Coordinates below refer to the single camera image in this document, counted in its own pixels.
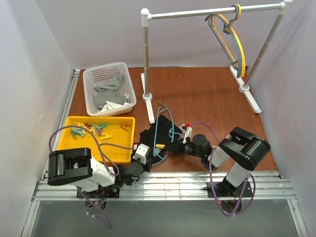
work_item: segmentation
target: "gray sock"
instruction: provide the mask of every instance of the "gray sock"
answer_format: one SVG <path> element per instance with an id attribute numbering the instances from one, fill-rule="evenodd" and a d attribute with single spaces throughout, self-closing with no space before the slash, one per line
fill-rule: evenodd
<path id="1" fill-rule="evenodd" d="M 99 109 L 103 109 L 107 101 L 120 104 L 120 105 L 123 105 L 125 102 L 128 102 L 126 98 L 121 97 L 118 94 L 117 90 L 116 91 L 107 90 L 93 97 L 94 105 L 95 107 Z"/>
<path id="2" fill-rule="evenodd" d="M 93 89 L 98 90 L 98 91 L 106 91 L 106 90 L 111 90 L 115 91 L 118 90 L 121 85 L 125 84 L 125 76 L 119 75 L 116 77 L 113 77 L 108 80 L 104 80 L 100 83 L 97 83 Z"/>

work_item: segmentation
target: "white plastic basket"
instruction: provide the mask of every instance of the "white plastic basket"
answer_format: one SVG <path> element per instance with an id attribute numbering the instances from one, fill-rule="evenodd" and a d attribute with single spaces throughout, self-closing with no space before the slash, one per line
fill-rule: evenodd
<path id="1" fill-rule="evenodd" d="M 101 91 L 93 89 L 93 87 L 103 80 L 111 79 L 115 76 L 123 74 L 125 76 L 125 84 L 118 89 L 118 93 L 121 96 L 124 94 L 130 95 L 131 104 L 114 110 L 99 112 L 99 109 L 95 107 L 93 103 L 93 97 L 100 94 Z M 87 108 L 87 113 L 90 116 L 114 116 L 124 113 L 128 113 L 132 110 L 133 106 L 136 104 L 136 96 L 133 88 L 132 81 L 127 69 L 126 63 L 111 63 L 103 66 L 98 66 L 94 68 L 87 69 L 83 72 L 83 88 L 85 97 L 85 106 Z"/>

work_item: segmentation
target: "wooden floor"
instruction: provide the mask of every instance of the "wooden floor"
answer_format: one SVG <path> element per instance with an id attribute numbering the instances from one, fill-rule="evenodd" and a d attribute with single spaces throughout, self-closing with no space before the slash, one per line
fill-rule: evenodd
<path id="1" fill-rule="evenodd" d="M 139 133 L 150 127 L 140 74 L 142 68 L 130 68 L 137 104 L 130 113 L 123 116 L 136 119 L 134 142 L 139 141 Z M 74 94 L 70 116 L 88 116 L 85 108 L 82 73 Z M 183 123 L 203 121 L 209 124 L 220 140 L 239 126 L 260 137 L 267 138 L 258 114 L 249 106 L 246 98 L 238 91 L 238 85 L 229 68 L 151 68 L 150 92 L 153 95 L 154 115 L 158 102 L 164 103 L 171 111 L 177 126 Z M 193 135 L 205 134 L 211 145 L 216 140 L 203 125 L 193 126 Z M 228 171 L 234 164 L 231 159 L 220 169 Z M 271 152 L 261 161 L 256 170 L 277 170 Z M 153 167 L 152 171 L 206 171 L 200 159 L 190 156 L 170 155 L 164 162 Z"/>

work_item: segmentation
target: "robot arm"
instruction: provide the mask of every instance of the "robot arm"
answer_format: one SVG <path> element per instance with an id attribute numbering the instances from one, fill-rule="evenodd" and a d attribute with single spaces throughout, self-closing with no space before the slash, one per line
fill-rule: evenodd
<path id="1" fill-rule="evenodd" d="M 149 172 L 152 167 L 150 159 L 146 158 L 149 147 L 140 144 L 133 151 L 132 164 L 118 164 L 119 175 L 116 168 L 99 163 L 92 155 L 89 148 L 77 148 L 54 151 L 49 154 L 48 185 L 60 186 L 72 184 L 81 187 L 90 198 L 102 198 L 105 190 L 118 190 L 123 185 L 132 185 L 139 180 L 143 172 Z"/>
<path id="2" fill-rule="evenodd" d="M 164 148 L 177 155 L 188 154 L 201 158 L 202 165 L 209 169 L 212 147 L 203 134 L 197 134 L 190 141 L 189 137 L 178 139 Z M 270 144 L 240 127 L 235 127 L 227 138 L 220 142 L 213 152 L 212 170 L 216 170 L 225 161 L 232 158 L 235 161 L 228 172 L 221 187 L 221 194 L 236 196 L 239 194 L 245 178 L 254 170 L 259 162 L 270 151 Z"/>

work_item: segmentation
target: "black cloth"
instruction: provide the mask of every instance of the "black cloth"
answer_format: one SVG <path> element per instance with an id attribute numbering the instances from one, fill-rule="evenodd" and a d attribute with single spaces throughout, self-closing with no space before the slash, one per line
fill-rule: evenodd
<path id="1" fill-rule="evenodd" d="M 153 164 L 161 161 L 159 157 L 154 157 L 154 139 L 155 139 L 155 130 L 156 130 L 156 122 L 151 125 L 151 127 L 148 130 L 144 130 L 140 133 L 140 143 L 145 144 L 146 146 L 150 147 L 150 151 L 148 153 L 149 158 L 152 159 Z M 158 127 L 157 127 L 157 137 L 156 137 L 156 144 L 165 144 L 169 145 L 171 144 L 171 138 L 169 137 L 169 130 L 172 128 L 172 122 L 167 119 L 165 116 L 160 115 L 158 118 Z M 174 126 L 174 132 L 181 133 L 181 129 L 179 129 L 177 126 Z M 178 134 L 174 135 L 173 141 L 177 140 L 179 138 Z M 161 150 L 159 152 L 159 155 L 161 157 L 164 156 L 165 150 Z"/>

